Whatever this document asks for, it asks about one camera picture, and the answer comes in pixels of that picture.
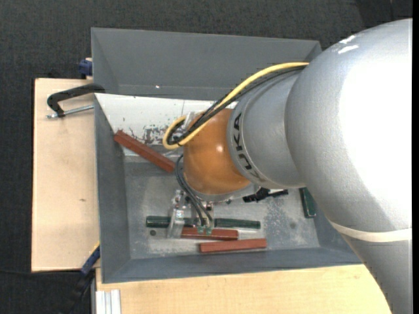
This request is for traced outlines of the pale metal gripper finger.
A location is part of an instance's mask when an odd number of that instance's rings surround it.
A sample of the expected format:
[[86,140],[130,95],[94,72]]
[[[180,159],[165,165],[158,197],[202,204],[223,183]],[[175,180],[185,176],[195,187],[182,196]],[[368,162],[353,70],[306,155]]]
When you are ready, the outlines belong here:
[[170,223],[167,229],[168,238],[177,238],[177,209],[173,208],[170,215]]
[[175,236],[181,237],[185,225],[185,212],[184,210],[178,209],[175,212]]

